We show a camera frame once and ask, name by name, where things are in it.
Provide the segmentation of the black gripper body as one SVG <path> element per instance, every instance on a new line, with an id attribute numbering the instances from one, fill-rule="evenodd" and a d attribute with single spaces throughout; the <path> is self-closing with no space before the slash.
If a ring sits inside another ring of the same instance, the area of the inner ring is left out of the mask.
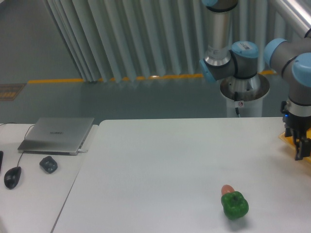
<path id="1" fill-rule="evenodd" d="M 296 116 L 289 111 L 291 102 L 282 101 L 280 111 L 283 114 L 284 127 L 290 128 L 292 136 L 307 136 L 307 130 L 311 128 L 310 116 Z"/>

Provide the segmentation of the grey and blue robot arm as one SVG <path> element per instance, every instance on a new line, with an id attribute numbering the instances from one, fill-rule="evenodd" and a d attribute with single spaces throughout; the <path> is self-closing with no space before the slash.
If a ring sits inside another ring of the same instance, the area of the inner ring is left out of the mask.
<path id="1" fill-rule="evenodd" d="M 229 45 L 231 12 L 235 0 L 205 0 L 209 10 L 211 32 L 208 50 L 200 67 L 210 82 L 222 81 L 221 93 L 235 102 L 253 101 L 265 96 L 267 80 L 257 72 L 258 47 L 249 41 Z M 274 0 L 271 4 L 301 36 L 298 42 L 277 38 L 264 48 L 266 64 L 288 84 L 288 99 L 281 103 L 285 136 L 291 137 L 296 160 L 311 154 L 311 140 L 307 131 L 311 127 L 311 9 L 298 0 Z"/>

